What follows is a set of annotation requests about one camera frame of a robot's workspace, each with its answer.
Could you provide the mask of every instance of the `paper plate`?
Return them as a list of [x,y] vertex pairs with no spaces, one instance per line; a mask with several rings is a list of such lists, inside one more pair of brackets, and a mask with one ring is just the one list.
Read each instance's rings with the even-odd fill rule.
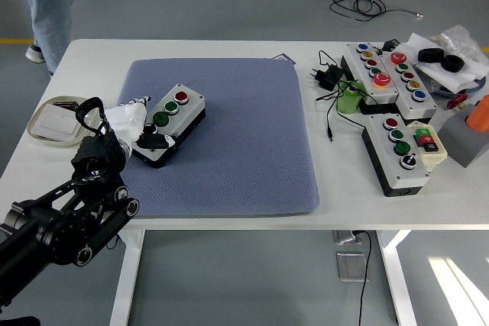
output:
[[[28,134],[32,138],[34,138],[35,140],[39,140],[40,142],[42,142],[44,144],[55,145],[55,146],[58,146],[58,147],[68,147],[70,145],[78,144],[80,141],[82,141],[82,139],[85,136],[87,136],[88,134],[90,134],[90,131],[89,130],[86,130],[84,127],[81,127],[78,130],[78,133],[76,134],[76,136],[75,136],[74,139],[68,140],[68,141],[55,141],[55,140],[47,139],[45,137],[40,137],[40,136],[32,133],[32,128],[35,126],[37,119],[40,117],[40,115],[41,115],[41,113],[42,113],[42,111],[44,109],[44,106],[46,106],[46,105],[52,105],[55,102],[70,102],[70,101],[78,102],[78,104],[80,105],[80,104],[82,104],[86,100],[87,100],[87,98],[83,98],[83,97],[73,97],[71,95],[61,95],[59,97],[54,97],[52,99],[49,99],[49,100],[45,101],[45,103],[43,103],[36,110],[36,112],[32,115],[32,118],[30,119],[30,121],[28,123]],[[97,128],[99,126],[99,124],[100,124],[100,117],[97,114],[97,111],[96,110],[92,110],[90,113],[88,113],[88,115],[86,116],[85,122],[90,127]]]

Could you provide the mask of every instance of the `white table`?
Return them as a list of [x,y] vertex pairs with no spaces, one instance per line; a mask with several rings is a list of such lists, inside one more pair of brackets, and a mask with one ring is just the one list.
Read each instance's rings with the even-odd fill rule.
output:
[[[337,61],[346,52],[340,42],[191,41],[191,40],[77,40],[63,58],[40,104],[58,95],[100,97],[115,106],[129,66],[135,60],[177,57],[271,58],[281,53],[296,62],[314,170],[319,207],[308,215],[266,218],[152,218],[133,219],[125,227],[126,258],[111,324],[127,324],[145,230],[376,230],[386,264],[400,324],[416,324],[403,281],[396,245],[410,230],[489,229],[487,183],[489,154],[464,169],[448,158],[432,172],[414,196],[386,198],[361,139],[361,129],[330,115],[334,141],[325,133],[329,103],[310,73],[318,69],[319,50]],[[476,102],[488,87],[472,96]],[[430,121],[438,130],[451,111],[437,111]],[[355,115],[358,122],[363,115]],[[35,199],[66,182],[76,147],[52,147],[24,132],[2,178],[0,218],[14,201]]]

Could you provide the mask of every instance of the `leg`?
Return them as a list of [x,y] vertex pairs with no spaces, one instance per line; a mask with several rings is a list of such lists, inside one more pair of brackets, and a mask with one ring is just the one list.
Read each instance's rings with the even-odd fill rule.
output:
[[73,0],[28,1],[34,39],[43,51],[47,68],[54,73],[70,44],[70,5]]

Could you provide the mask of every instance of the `sneaker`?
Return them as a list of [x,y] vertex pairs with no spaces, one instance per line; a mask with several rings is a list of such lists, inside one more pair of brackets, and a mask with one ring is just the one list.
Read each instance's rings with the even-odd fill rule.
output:
[[46,63],[44,59],[43,51],[39,46],[31,44],[28,47],[27,52],[25,53],[25,57],[27,57],[33,63]]

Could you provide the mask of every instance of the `power adapter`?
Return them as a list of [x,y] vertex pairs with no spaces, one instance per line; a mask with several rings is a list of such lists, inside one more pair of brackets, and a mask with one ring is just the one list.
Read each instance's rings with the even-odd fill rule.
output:
[[321,88],[329,91],[332,91],[336,87],[340,78],[343,76],[343,70],[336,65],[329,65],[325,72],[316,69],[313,69],[313,71],[316,74],[311,73],[311,76],[319,82]]

